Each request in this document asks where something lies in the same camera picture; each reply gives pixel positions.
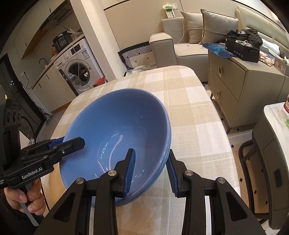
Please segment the person left hand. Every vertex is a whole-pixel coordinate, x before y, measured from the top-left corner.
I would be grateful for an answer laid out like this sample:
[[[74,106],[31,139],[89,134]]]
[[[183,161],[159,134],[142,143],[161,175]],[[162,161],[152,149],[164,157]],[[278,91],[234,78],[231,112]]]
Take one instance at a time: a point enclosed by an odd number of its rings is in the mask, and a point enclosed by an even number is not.
[[[11,189],[10,187],[6,187],[4,189],[4,194],[8,204],[15,210],[20,212],[25,212],[20,203],[26,204],[28,201],[30,204],[27,209],[30,213],[34,213],[36,215],[43,215],[46,210],[46,203],[43,194],[41,193],[42,183],[40,179],[33,181],[33,186],[31,190],[27,193],[24,193],[20,189]]]

